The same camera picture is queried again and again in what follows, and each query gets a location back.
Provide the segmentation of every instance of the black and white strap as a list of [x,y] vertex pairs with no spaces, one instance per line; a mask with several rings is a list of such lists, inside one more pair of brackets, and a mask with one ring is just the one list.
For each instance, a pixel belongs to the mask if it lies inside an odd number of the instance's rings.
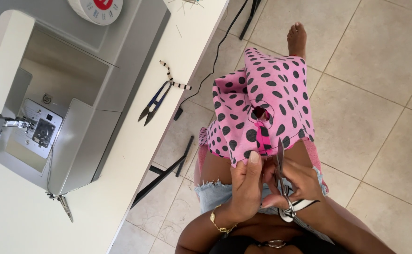
[[[294,203],[292,203],[293,210],[294,211],[300,211],[304,208],[309,207],[310,205],[319,202],[319,200],[306,200],[306,199],[301,199],[297,200]],[[290,212],[289,209],[279,209],[278,208],[278,215],[283,219],[285,222],[292,222],[293,218],[295,217],[295,212]]]
[[190,85],[187,85],[187,84],[179,84],[179,83],[174,82],[174,81],[173,81],[173,78],[172,78],[172,76],[171,76],[171,74],[170,74],[170,66],[169,66],[167,63],[163,62],[163,61],[159,61],[159,62],[160,62],[161,65],[163,65],[163,66],[165,66],[167,69],[169,69],[169,71],[167,72],[167,76],[169,77],[170,84],[172,84],[173,86],[177,86],[177,87],[179,87],[179,88],[183,88],[183,89],[185,89],[185,90],[191,90],[191,89],[192,89],[192,86],[190,86]]

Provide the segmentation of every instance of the tiled floor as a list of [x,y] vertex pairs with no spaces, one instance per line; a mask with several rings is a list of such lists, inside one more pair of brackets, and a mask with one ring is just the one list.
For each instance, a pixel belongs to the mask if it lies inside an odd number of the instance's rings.
[[[194,89],[212,70],[217,44],[243,2],[230,0],[189,82]],[[154,163],[171,165],[214,118],[212,81],[243,67],[246,47],[287,55],[288,27],[301,21],[315,143],[330,196],[397,253],[412,254],[412,0],[262,0],[240,41],[249,11],[250,4],[221,45],[216,73],[182,105]],[[197,149],[195,140],[181,177],[171,174],[130,211],[111,253],[174,253],[181,231],[199,215],[192,191]],[[148,172],[143,186],[155,177]]]

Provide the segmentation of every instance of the woman's hand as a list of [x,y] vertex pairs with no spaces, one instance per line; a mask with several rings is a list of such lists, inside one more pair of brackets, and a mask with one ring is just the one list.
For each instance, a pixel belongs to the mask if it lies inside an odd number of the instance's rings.
[[[297,216],[310,226],[317,229],[321,228],[324,223],[328,222],[328,218],[335,214],[333,208],[325,201],[317,179],[316,170],[299,165],[290,159],[284,159],[283,176],[286,177],[293,185],[294,193],[289,196],[291,202],[300,199],[319,200],[309,207],[297,211]],[[270,188],[272,194],[267,195],[262,201],[262,207],[275,206],[282,209],[287,209],[289,205],[284,197],[280,195],[280,191]]]
[[233,197],[229,209],[236,222],[244,222],[258,212],[262,193],[262,159],[252,151],[245,165],[239,161],[236,168],[231,167]]

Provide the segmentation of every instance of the white table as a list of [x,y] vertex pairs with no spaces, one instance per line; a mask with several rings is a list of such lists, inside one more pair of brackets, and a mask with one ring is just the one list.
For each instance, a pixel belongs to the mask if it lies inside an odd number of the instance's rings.
[[0,254],[104,254],[110,250],[182,98],[183,90],[172,88],[152,121],[145,127],[144,121],[137,123],[143,107],[167,79],[158,61],[168,62],[176,81],[187,84],[228,3],[204,0],[200,2],[204,8],[186,8],[184,15],[182,9],[178,11],[181,0],[169,1],[165,0],[172,16],[101,178],[67,194],[74,223],[43,189],[0,164]]

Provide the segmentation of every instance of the striped fabric strip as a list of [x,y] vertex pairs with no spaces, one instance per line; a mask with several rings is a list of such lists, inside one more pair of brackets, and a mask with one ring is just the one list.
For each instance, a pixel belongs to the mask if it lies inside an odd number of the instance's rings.
[[173,78],[172,78],[172,76],[171,76],[171,74],[170,74],[170,66],[169,66],[167,63],[163,62],[163,61],[159,61],[159,62],[160,62],[161,65],[163,65],[163,66],[165,66],[167,69],[169,69],[169,71],[167,72],[167,76],[169,77],[170,84],[172,84],[173,86],[177,86],[177,87],[179,87],[179,88],[186,89],[186,90],[192,90],[192,86],[190,86],[190,85],[179,84],[179,83],[174,82],[174,81],[173,81]]

